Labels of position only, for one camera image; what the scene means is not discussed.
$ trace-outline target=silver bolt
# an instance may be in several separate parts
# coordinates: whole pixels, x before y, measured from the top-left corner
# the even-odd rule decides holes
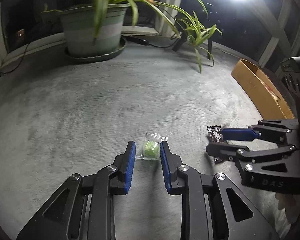
[[[107,170],[108,171],[115,171],[117,169],[117,166],[115,166],[115,165],[109,165],[108,167],[107,167]]]
[[[217,173],[216,177],[220,180],[224,180],[226,178],[226,176],[223,173]]]
[[[182,165],[179,166],[179,169],[182,170],[182,171],[187,171],[187,170],[189,170],[189,167],[185,164],[182,164]]]
[[[74,173],[70,176],[71,180],[78,180],[79,178],[80,178],[80,174],[78,174],[78,173]]]
[[[245,167],[244,167],[247,171],[252,171],[253,170],[253,166],[251,164],[247,164]]]

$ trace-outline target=gray fabric surface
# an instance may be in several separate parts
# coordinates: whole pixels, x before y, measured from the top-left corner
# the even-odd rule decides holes
[[[128,44],[112,60],[75,65],[63,50],[26,56],[0,78],[0,225],[12,239],[69,175],[96,173],[128,140],[140,150],[146,131],[168,134],[172,153],[199,172],[224,172],[273,223],[274,194],[243,187],[234,163],[205,153],[208,125],[261,119],[231,76],[237,58],[214,50],[215,66],[203,59],[200,74],[186,51]],[[117,239],[179,238],[181,196],[167,194],[159,162],[137,160],[129,194],[114,200]]]

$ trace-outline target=green and white pot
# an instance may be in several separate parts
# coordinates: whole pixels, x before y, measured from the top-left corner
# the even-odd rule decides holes
[[[72,57],[94,57],[116,50],[120,42],[123,19],[130,4],[109,4],[98,37],[93,44],[94,6],[69,9],[59,13]]]

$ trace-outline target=black candy wrapper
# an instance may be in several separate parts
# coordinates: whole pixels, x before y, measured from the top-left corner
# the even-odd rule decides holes
[[[216,143],[224,143],[227,144],[227,141],[224,140],[223,135],[221,133],[221,125],[213,125],[213,126],[207,126],[208,130],[208,136],[210,142],[216,142]],[[221,163],[224,160],[220,159],[219,157],[213,157],[214,163]]]

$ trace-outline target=triangular cutout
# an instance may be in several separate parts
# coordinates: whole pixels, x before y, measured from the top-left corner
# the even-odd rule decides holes
[[[278,172],[287,172],[288,171],[285,163],[264,166],[261,169],[266,170],[266,171],[278,171]]]
[[[53,221],[61,221],[63,212],[65,211],[69,192],[70,190],[68,188],[64,189],[43,213],[43,217]]]
[[[227,188],[226,192],[230,201],[235,221],[240,222],[253,217],[252,211],[247,207],[247,205],[236,194],[236,192],[234,192],[232,188]]]

